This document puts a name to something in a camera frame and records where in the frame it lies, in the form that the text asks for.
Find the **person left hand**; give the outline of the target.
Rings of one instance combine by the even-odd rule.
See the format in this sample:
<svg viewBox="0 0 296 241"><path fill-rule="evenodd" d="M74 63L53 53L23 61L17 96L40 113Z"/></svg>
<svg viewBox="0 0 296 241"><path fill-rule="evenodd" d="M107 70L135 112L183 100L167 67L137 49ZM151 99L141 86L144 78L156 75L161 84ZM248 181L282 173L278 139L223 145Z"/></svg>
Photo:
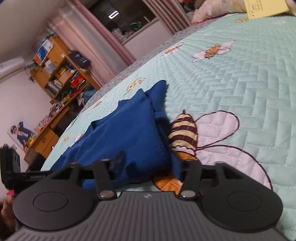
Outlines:
<svg viewBox="0 0 296 241"><path fill-rule="evenodd" d="M16 220L13 212L14 200L14 196L6 195L4 200L1 201L1 219L10 232L14 232L16 228Z"/></svg>

